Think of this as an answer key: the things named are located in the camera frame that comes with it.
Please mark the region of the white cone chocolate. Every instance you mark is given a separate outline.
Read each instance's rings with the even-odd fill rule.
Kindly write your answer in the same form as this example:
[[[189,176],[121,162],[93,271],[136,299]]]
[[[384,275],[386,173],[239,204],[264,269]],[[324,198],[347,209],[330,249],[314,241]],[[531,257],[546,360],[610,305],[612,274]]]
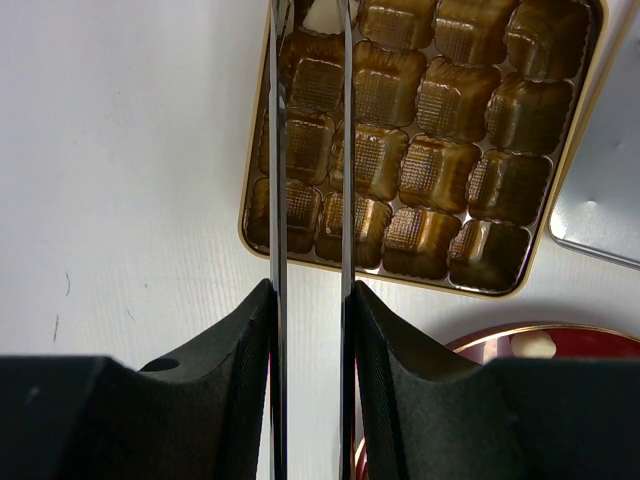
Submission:
[[[550,359],[557,352],[556,343],[542,330],[514,334],[510,346],[512,355],[516,358]]]

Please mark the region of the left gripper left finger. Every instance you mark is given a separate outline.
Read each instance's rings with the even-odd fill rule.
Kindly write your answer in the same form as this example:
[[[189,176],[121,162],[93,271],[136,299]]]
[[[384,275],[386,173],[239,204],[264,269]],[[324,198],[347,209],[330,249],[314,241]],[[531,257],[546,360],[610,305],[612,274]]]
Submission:
[[[2,477],[254,478],[273,313],[263,280],[140,370],[107,356],[3,357]]]

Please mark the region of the white square chocolate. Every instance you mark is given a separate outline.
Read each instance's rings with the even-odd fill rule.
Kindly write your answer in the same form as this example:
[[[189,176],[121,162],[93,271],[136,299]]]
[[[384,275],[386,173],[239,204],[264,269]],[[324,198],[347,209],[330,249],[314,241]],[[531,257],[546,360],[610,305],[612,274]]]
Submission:
[[[302,26],[319,34],[340,34],[343,25],[336,0],[314,0],[309,8]]]

